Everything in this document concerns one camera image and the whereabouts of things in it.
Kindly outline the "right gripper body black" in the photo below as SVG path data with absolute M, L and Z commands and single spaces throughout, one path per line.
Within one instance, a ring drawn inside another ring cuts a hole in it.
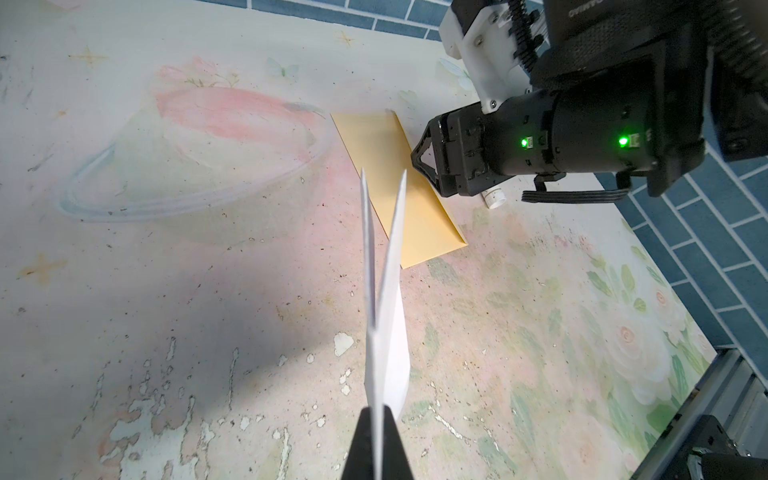
M 624 197 L 635 173 L 658 164 L 653 145 L 653 100 L 620 89 L 538 90 L 512 97 L 485 114 L 479 103 L 428 123 L 434 156 L 428 181 L 443 197 L 475 196 L 520 175 L 534 178 L 532 197 L 571 173 L 612 173 L 613 190 L 592 197 Z

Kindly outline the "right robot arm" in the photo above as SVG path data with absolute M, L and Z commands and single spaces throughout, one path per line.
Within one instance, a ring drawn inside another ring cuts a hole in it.
M 455 1 L 440 25 L 474 104 L 430 120 L 413 167 L 442 196 L 530 175 L 528 203 L 652 197 L 704 160 L 767 152 L 763 1 Z

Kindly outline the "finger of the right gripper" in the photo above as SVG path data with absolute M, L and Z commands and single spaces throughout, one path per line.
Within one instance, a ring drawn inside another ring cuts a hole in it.
M 426 128 L 411 152 L 411 162 L 432 186 L 440 184 L 441 134 L 438 128 Z

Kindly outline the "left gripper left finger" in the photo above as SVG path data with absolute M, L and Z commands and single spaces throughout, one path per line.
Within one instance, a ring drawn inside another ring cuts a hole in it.
M 341 476 L 342 480 L 373 480 L 370 408 L 361 410 Z

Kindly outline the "yellow envelope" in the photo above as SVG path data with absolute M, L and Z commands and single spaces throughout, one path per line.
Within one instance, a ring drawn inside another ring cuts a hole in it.
M 395 112 L 334 113 L 332 119 L 355 169 L 366 176 L 373 209 L 388 237 L 398 193 L 405 192 L 402 268 L 467 246 L 434 188 L 412 166 L 411 146 Z

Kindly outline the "white letter blue border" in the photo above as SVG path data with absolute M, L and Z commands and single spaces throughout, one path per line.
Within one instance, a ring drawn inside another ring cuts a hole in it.
M 382 478 L 384 406 L 400 416 L 410 381 L 410 355 L 400 288 L 407 174 L 397 190 L 383 273 L 375 274 L 375 242 L 366 176 L 360 179 L 366 311 L 365 391 L 371 414 L 374 478 Z

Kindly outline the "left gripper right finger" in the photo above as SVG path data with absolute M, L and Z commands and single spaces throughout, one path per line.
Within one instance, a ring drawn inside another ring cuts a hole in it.
M 382 479 L 414 479 L 396 421 L 388 406 L 384 406 Z

